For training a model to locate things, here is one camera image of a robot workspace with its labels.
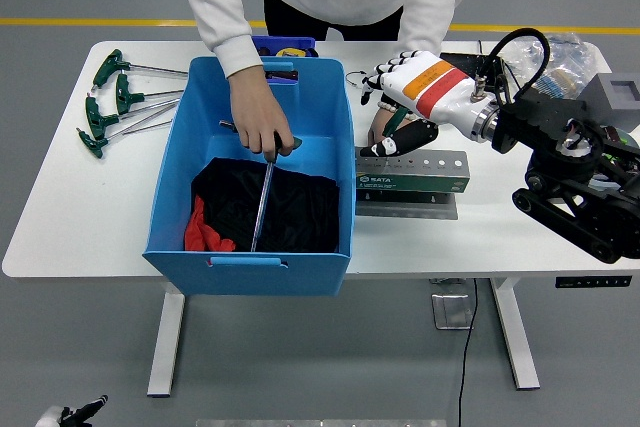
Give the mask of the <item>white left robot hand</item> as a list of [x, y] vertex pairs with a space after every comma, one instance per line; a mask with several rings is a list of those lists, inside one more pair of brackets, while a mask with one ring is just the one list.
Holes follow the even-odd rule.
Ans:
[[50, 406], [38, 419], [36, 427], [91, 426], [92, 418], [108, 402], [109, 397], [102, 395], [82, 407]]

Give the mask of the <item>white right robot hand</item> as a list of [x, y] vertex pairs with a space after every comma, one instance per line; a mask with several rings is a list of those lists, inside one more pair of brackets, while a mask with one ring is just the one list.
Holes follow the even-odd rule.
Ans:
[[464, 137], [481, 142], [481, 132], [492, 111], [491, 97], [474, 99], [476, 82], [451, 63], [427, 51], [405, 52], [363, 80], [361, 103], [380, 90], [396, 105], [418, 116], [385, 134], [381, 141], [360, 150], [362, 157], [397, 157], [435, 140], [441, 124], [454, 126]]

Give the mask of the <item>person's left hand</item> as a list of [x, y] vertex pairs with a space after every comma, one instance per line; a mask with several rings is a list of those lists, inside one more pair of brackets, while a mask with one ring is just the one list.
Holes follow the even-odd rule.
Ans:
[[369, 146], [372, 146], [378, 142], [381, 142], [384, 138], [384, 129], [389, 120], [393, 117], [393, 113], [385, 110], [378, 109], [375, 113], [368, 134], [367, 142]]

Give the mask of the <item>person's right hand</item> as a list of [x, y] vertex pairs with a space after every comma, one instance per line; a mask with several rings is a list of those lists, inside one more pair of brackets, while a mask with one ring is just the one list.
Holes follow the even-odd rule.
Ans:
[[294, 149], [294, 137], [280, 104], [266, 91], [233, 92], [232, 117], [241, 144], [267, 161], [277, 154], [288, 156]]

